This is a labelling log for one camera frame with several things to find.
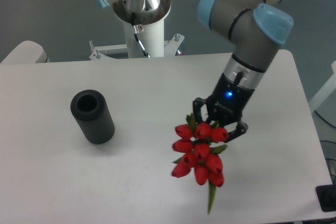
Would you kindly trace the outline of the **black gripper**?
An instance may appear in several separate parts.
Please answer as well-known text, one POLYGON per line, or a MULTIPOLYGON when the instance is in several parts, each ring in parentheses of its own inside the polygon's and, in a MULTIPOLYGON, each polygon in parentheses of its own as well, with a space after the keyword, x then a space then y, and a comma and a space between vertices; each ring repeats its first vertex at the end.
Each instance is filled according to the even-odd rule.
POLYGON ((193 114, 197 123, 210 123, 218 121, 219 125, 225 128, 227 125, 236 123, 234 130, 228 132, 230 141, 244 135, 248 125, 241 119, 243 109, 254 93, 254 89, 248 89, 235 85, 223 73, 212 94, 206 98, 196 98, 193 101, 193 114), (206 105, 208 117, 203 120, 201 108, 206 105))

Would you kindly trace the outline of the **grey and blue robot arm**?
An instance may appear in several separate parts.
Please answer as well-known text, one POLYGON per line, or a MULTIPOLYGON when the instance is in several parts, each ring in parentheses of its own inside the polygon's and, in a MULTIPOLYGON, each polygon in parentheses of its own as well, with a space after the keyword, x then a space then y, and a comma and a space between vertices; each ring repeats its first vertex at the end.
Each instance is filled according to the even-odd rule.
MULTIPOLYGON (((292 27, 290 15, 275 8, 282 0, 200 0, 199 21, 235 45, 213 93, 193 102, 187 123, 176 127, 184 141, 192 137, 213 142, 231 141, 247 131, 242 113, 292 27)), ((164 20, 171 0, 95 0, 112 6, 123 22, 130 58, 161 57, 164 20)))

